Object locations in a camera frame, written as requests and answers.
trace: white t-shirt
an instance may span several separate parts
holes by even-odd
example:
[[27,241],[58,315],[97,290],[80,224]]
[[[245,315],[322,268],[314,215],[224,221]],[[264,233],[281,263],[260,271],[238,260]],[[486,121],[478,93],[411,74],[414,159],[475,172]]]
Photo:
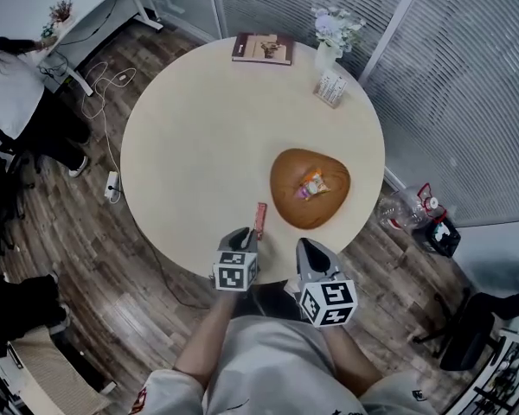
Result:
[[229,325],[205,394],[187,374],[157,370],[131,415],[436,415],[412,373],[388,376],[359,399],[333,373],[324,338],[311,325],[243,316]]
[[11,54],[0,61],[0,129],[18,138],[41,100],[44,85],[36,71]]

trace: potted plant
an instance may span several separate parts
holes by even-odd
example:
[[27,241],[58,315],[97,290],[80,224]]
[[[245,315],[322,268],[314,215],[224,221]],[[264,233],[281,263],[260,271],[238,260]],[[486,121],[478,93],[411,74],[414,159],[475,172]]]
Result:
[[359,40],[358,31],[365,26],[365,20],[353,22],[347,10],[335,7],[312,8],[311,11],[316,17],[315,34],[319,40],[315,66],[319,71],[324,71],[345,52],[352,50],[352,45]]
[[73,8],[73,2],[69,0],[61,0],[54,6],[50,6],[50,21],[58,29],[61,27],[68,26],[73,21],[71,17],[71,9]]

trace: plastic bottle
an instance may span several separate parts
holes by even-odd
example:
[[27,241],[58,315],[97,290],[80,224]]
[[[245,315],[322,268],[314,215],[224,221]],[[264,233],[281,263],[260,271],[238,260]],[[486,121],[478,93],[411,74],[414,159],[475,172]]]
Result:
[[375,213],[383,226],[411,233],[428,225],[433,219],[430,213],[438,206],[439,201],[427,183],[422,188],[411,187],[382,198]]

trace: snack bag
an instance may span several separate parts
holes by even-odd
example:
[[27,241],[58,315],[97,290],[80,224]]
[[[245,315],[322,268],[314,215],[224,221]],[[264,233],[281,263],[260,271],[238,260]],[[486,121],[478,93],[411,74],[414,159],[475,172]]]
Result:
[[308,201],[313,195],[329,192],[330,189],[324,183],[321,175],[321,169],[315,169],[305,176],[304,180],[300,183],[296,196]]

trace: book cover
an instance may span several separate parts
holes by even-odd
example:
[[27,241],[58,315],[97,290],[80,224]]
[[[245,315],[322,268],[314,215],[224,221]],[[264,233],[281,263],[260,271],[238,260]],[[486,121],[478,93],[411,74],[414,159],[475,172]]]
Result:
[[233,48],[233,61],[291,65],[294,40],[286,35],[240,33]]

